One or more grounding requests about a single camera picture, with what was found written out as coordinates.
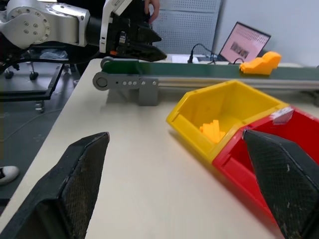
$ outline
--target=perforated wall panel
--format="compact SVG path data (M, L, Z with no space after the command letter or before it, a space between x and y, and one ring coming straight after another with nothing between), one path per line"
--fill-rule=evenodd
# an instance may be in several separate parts
M162 37L154 45L169 54L189 54L192 47L202 43L212 48L218 13L198 13L161 10L153 29ZM200 46L195 54L207 54Z
M219 11L220 0L160 0L161 10L210 12Z

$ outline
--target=person's hand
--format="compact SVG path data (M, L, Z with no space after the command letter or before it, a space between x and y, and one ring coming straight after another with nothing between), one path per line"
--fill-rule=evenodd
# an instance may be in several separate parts
M154 13L149 20L149 24L151 24L158 16L160 12L160 0L145 0L145 13L150 13L150 4L153 5Z

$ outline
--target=bracket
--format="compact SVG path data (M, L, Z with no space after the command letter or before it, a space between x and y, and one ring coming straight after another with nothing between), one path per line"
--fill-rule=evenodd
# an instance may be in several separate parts
M139 75L110 75L98 72L93 78L93 85L99 91L114 90L139 90L140 106L157 106L159 94L159 80L145 78Z

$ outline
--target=white label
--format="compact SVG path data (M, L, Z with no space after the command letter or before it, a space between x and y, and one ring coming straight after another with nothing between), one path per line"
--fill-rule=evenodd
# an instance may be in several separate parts
M294 109L292 107L285 107L270 115L274 124L287 123L293 116Z

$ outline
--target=orange object in bin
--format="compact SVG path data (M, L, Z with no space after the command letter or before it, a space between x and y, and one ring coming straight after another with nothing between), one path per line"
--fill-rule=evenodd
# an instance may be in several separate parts
M203 124L199 130L214 143L219 143L226 134L225 132L219 130L218 120L214 120L210 124Z

